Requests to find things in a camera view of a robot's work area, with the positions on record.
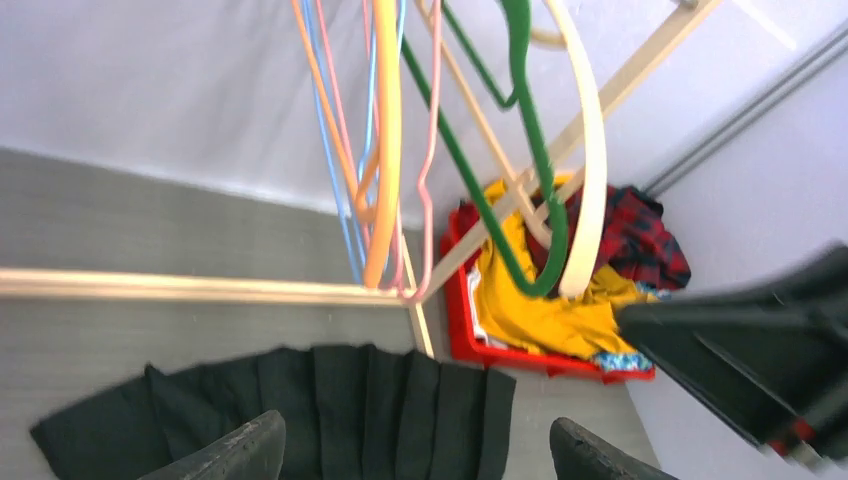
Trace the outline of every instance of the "floor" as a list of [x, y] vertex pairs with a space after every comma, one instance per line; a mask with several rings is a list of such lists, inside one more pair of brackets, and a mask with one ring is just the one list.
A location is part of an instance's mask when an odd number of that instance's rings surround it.
[[[420, 235], [408, 234], [418, 251]], [[0, 265], [349, 282], [338, 220], [0, 150]], [[440, 359], [442, 299], [426, 305]], [[0, 302], [0, 478], [51, 478], [27, 433], [38, 418], [141, 372], [279, 344], [413, 346], [391, 308]], [[568, 416], [656, 464], [623, 386], [511, 371], [507, 479], [553, 479], [548, 428]]]

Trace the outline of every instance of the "black fabric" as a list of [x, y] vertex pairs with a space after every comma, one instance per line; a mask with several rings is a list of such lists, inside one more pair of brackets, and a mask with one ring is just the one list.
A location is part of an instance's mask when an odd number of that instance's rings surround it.
[[399, 479], [427, 480], [436, 438], [439, 363], [420, 352], [411, 352], [407, 357], [409, 373], [398, 430], [395, 472]]
[[368, 351], [339, 345], [318, 347], [313, 355], [323, 478], [359, 480]]
[[404, 407], [409, 357], [369, 346], [362, 471], [373, 480], [395, 478], [395, 447]]
[[477, 476], [485, 396], [485, 377], [477, 370], [442, 365], [431, 480]]
[[321, 437], [311, 352], [280, 348], [256, 360], [262, 408], [280, 412], [288, 441], [280, 478], [321, 478]]
[[486, 372], [483, 438], [477, 480], [498, 480], [506, 469], [515, 380], [497, 370]]
[[144, 375], [54, 413], [31, 434], [57, 477], [137, 479], [262, 412], [286, 421], [281, 478], [502, 478], [515, 380], [373, 345], [280, 348]]

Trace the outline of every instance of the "wall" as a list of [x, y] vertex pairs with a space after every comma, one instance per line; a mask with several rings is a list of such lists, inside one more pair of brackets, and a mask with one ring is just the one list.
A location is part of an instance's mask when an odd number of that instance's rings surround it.
[[[848, 241], [846, 79], [843, 55], [661, 196], [692, 291], [755, 281]], [[846, 478], [761, 455], [665, 375], [629, 388], [661, 465], [683, 480]]]
[[[357, 152], [367, 79], [360, 2], [325, 3]], [[674, 8], [669, 0], [566, 3], [599, 84]], [[492, 0], [452, 5], [472, 40], [485, 47], [481, 53], [500, 85], [508, 85], [500, 10]], [[411, 0], [409, 13], [406, 34], [428, 68], [428, 36]], [[726, 0], [610, 118], [611, 181], [650, 178], [846, 14], [846, 0]], [[534, 9], [534, 24], [551, 26], [544, 8]], [[0, 2], [0, 58], [2, 146], [335, 211], [310, 74], [287, 1]], [[517, 114], [500, 114], [468, 62], [461, 64], [504, 149], [526, 165]], [[531, 51], [528, 65], [551, 139], [578, 112], [570, 67], [565, 55], [540, 49]], [[420, 220], [414, 179], [427, 119], [405, 69], [403, 75], [402, 194], [414, 225]], [[447, 80], [442, 103], [448, 117], [480, 181], [492, 180], [497, 169], [458, 98]], [[465, 192], [441, 147], [429, 185], [437, 219]]]

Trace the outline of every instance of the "red plaid fabric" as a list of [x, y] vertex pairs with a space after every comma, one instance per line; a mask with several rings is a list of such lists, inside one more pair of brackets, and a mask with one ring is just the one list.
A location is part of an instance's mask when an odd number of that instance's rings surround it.
[[[582, 190], [567, 202], [569, 249], [580, 214]], [[541, 204], [541, 197], [533, 197], [533, 203]], [[661, 217], [663, 206], [635, 187], [607, 189], [607, 208], [604, 231], [601, 236], [595, 270], [609, 264], [619, 275], [643, 283], [657, 290], [677, 290], [686, 286], [692, 276], [689, 263], [674, 236], [665, 229]], [[463, 204], [458, 209], [458, 228], [467, 232], [479, 215], [474, 205]], [[527, 247], [533, 265], [541, 271], [548, 259], [548, 251], [527, 231]], [[474, 265], [479, 256], [475, 253], [466, 262], [466, 268]], [[548, 294], [558, 295], [559, 281]]]

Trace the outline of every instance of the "red laundry basket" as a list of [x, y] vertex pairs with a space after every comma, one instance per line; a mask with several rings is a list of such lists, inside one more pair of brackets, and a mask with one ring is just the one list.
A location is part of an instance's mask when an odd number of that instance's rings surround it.
[[[458, 215], [450, 215], [448, 231], [442, 236], [441, 252], [444, 256], [460, 240], [457, 228]], [[565, 355], [536, 355], [523, 350], [504, 350], [490, 347], [476, 338], [471, 323], [471, 305], [468, 302], [467, 271], [464, 266], [445, 283], [445, 300], [448, 309], [448, 334], [450, 335], [451, 354], [457, 360], [482, 364], [486, 367], [521, 368], [545, 372], [548, 376], [569, 375], [593, 380], [604, 384], [621, 383], [628, 380], [651, 381], [656, 374], [654, 368], [646, 372], [604, 372], [593, 363]]]

